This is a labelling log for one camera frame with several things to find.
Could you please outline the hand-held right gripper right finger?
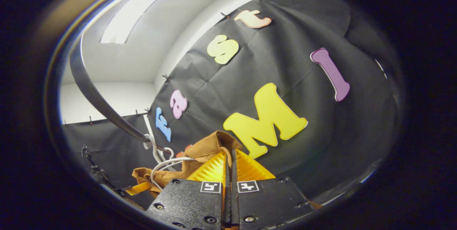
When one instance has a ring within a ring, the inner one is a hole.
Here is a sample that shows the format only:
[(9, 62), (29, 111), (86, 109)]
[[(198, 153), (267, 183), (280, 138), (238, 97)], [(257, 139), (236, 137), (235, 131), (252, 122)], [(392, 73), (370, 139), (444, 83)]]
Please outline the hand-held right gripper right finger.
[(230, 225), (271, 230), (312, 212), (311, 202), (289, 177), (276, 177), (240, 150), (232, 150)]

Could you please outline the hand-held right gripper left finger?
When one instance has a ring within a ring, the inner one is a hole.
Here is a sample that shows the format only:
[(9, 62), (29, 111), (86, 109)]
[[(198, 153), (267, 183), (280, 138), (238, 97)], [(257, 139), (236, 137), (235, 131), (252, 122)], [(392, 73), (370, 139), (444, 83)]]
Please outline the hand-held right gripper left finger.
[(187, 230), (222, 230), (230, 185), (222, 151), (186, 179), (172, 179), (147, 209), (157, 220)]

